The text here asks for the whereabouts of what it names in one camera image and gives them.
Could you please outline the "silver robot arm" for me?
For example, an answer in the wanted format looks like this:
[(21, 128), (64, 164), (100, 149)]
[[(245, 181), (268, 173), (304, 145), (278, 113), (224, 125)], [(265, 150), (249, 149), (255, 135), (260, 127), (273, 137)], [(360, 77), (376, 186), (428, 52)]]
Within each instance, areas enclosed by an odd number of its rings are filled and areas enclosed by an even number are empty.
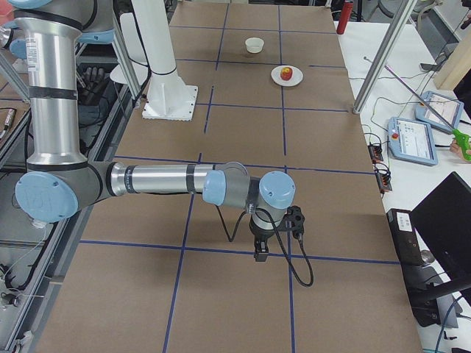
[(110, 43), (111, 1), (14, 1), (15, 22), (26, 39), (34, 151), (15, 197), (30, 217), (47, 223), (124, 194), (199, 194), (217, 207), (250, 215), (254, 257), (266, 259), (267, 241), (281, 232), (299, 235), (302, 219), (292, 202), (292, 178), (273, 171), (260, 178), (240, 163), (124, 165), (91, 162), (79, 148), (75, 46), (80, 37)]

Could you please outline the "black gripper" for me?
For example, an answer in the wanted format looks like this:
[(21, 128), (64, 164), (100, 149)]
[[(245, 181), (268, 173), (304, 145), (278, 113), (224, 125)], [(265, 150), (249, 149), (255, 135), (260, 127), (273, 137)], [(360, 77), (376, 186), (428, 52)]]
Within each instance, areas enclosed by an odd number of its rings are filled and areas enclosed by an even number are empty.
[(259, 217), (251, 217), (249, 229), (254, 235), (254, 258), (256, 262), (265, 262), (269, 255), (267, 245), (268, 239), (273, 237), (278, 231), (277, 226), (271, 221), (266, 221)]

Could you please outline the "person's hand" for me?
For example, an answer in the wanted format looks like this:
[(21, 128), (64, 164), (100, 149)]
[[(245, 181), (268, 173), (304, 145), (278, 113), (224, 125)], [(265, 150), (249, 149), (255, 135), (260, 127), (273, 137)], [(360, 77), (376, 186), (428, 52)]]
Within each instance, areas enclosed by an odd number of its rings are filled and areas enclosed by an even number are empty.
[(450, 152), (454, 153), (456, 156), (459, 156), (461, 159), (464, 158), (461, 147), (457, 144), (456, 140), (452, 140), (452, 143), (450, 144)]

